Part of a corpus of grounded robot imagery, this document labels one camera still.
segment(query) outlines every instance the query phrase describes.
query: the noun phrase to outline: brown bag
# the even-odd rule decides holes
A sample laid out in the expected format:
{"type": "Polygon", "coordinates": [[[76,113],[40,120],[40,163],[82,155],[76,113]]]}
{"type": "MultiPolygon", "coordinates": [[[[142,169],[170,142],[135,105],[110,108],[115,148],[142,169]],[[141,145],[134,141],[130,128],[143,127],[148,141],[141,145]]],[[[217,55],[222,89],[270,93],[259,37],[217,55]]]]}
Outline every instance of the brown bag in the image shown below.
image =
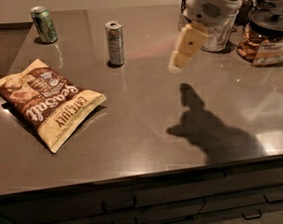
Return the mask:
{"type": "Polygon", "coordinates": [[[75,87],[39,60],[1,78],[0,95],[33,125],[53,153],[106,99],[102,93],[75,87]]]}

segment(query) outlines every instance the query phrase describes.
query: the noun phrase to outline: metal table surface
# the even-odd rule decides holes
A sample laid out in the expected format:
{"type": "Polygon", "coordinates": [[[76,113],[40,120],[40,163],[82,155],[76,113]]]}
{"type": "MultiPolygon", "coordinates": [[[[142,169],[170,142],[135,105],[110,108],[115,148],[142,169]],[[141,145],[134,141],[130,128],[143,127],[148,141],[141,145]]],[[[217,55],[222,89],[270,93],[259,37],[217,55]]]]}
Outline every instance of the metal table surface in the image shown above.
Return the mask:
{"type": "Polygon", "coordinates": [[[0,195],[116,178],[278,159],[283,156],[283,64],[254,68],[236,53],[242,27],[222,53],[199,50],[168,72],[178,6],[52,13],[59,40],[43,45],[35,27],[10,73],[40,59],[107,100],[56,155],[2,104],[0,195]],[[105,24],[123,23],[127,62],[107,65],[105,24]]]}

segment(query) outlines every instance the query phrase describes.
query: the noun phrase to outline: silver can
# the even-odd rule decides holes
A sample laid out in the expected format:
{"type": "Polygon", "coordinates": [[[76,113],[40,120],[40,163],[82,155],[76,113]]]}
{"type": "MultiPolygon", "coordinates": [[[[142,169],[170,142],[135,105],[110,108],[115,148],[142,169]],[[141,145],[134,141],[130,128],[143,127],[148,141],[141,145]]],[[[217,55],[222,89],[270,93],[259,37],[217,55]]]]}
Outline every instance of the silver can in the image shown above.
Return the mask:
{"type": "Polygon", "coordinates": [[[43,43],[53,43],[58,39],[50,12],[45,7],[33,7],[31,17],[43,43]]]}
{"type": "Polygon", "coordinates": [[[106,23],[106,42],[110,63],[114,65],[124,64],[122,24],[119,21],[109,21],[106,23]]]}

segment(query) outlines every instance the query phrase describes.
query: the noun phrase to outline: glass jar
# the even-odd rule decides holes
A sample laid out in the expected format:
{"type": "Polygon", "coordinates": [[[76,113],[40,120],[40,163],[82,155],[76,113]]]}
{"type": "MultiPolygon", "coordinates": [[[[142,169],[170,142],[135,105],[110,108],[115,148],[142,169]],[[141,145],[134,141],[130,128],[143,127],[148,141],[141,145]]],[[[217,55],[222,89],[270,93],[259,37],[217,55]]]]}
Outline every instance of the glass jar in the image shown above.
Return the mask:
{"type": "Polygon", "coordinates": [[[237,53],[253,65],[283,62],[283,12],[253,14],[237,46],[237,53]]]}

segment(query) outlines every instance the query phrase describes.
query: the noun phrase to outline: green can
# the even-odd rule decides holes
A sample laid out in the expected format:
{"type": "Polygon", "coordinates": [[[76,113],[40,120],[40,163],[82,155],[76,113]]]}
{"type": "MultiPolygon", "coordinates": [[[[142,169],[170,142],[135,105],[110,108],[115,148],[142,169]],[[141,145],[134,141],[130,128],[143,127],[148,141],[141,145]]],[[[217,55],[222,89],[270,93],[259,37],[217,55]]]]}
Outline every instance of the green can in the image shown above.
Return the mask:
{"type": "Polygon", "coordinates": [[[33,7],[31,9],[31,17],[43,43],[53,43],[57,41],[58,36],[50,12],[45,7],[33,7]]]}

